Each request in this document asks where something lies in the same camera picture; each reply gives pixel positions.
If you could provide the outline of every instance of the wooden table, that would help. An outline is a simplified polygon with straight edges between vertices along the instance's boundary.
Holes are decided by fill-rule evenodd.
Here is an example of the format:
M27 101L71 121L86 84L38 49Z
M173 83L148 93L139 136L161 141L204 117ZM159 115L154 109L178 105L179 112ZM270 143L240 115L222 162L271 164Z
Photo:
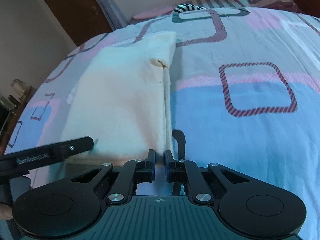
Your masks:
M9 143L9 140L11 138L11 135L14 131L14 128L16 127L20 116L22 115L23 110L26 108L28 102L33 96L33 89L32 87L29 87L26 94L21 98L21 103L19 107L15 110L15 114L10 113L9 117L7 119L6 128L2 132L2 139L0 141L0 156L4 154L5 149L7 148L7 145Z

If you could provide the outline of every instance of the black robotic device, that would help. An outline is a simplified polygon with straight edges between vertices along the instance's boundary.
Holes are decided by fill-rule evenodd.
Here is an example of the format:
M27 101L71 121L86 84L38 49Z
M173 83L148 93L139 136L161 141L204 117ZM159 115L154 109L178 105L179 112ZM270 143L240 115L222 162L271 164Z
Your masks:
M306 218L300 198L217 163L198 167L184 159L183 133L175 130L173 137L179 159L170 151L164 154L166 180L174 183L172 196L135 195L137 184L155 180L156 153L149 150L146 160L131 160L122 167L104 163L26 191L15 200L13 220L8 221L14 221L13 240L299 239ZM75 147L75 141L47 149L64 149L56 150L64 153L56 154L62 161L93 147L91 138L78 139L81 147ZM3 185L14 177L1 176ZM185 195L180 195L181 185ZM7 199L0 202L10 204Z

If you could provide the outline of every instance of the striped square outline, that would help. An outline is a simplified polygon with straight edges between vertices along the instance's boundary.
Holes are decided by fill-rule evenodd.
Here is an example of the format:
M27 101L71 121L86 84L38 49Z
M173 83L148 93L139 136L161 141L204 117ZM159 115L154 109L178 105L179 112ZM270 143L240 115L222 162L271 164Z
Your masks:
M229 67L257 66L257 65L267 65L267 66L272 67L276 71L281 82L285 85L285 87L289 93L289 96L291 99L291 103L289 106L286 106L286 107L267 106L267 107L252 108L252 109L248 109L248 110L238 110L232 105L230 92L229 92L229 86L228 86L227 78L225 75L225 69L229 68ZM296 100L296 97L295 97L291 87L289 86L289 84L285 80L285 78L282 75L282 73L280 72L279 68L271 62L245 62L245 63L239 63L239 64L233 63L233 64L221 65L219 67L219 74L220 74L220 78L221 78L221 82L222 82L222 89L223 89L224 102L225 102L226 109L227 109L228 113L233 115L234 117L251 116L251 115L257 115L257 114L263 114L263 113L293 113L293 112L297 111L297 109L298 109L297 100Z

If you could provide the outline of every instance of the pink pillow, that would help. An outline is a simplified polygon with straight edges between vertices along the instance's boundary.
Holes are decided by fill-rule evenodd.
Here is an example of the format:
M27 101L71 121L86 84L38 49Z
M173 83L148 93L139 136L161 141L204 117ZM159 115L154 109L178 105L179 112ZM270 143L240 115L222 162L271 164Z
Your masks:
M166 14L168 12L171 12L174 10L174 8L175 8L175 6L168 6L168 7L164 7L164 8L155 8L150 11L144 11L144 12L138 13L133 18L136 20L149 19L149 18L156 17L158 15L161 15L161 14Z

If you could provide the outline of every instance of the bed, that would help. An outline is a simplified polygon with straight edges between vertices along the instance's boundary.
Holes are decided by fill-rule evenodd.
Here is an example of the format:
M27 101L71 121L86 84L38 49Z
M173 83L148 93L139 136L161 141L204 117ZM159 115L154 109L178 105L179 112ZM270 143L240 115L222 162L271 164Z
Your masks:
M266 8L172 13L71 52L28 103L6 154L60 140L77 83L106 46L159 31L177 33L170 68L172 128L186 136L186 159L220 163L295 193L307 207L300 231L320 239L320 19ZM56 164L31 171L32 187L85 169ZM169 195L164 178L139 194Z

